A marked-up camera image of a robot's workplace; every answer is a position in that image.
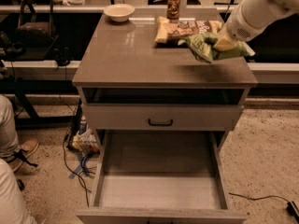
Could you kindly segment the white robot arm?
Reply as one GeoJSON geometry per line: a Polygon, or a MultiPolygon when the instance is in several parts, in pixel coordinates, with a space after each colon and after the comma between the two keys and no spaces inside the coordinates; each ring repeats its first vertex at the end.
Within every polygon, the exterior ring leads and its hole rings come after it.
{"type": "Polygon", "coordinates": [[[299,0],[242,0],[218,33],[214,48],[234,49],[238,41],[249,42],[267,26],[299,12],[299,0]]]}

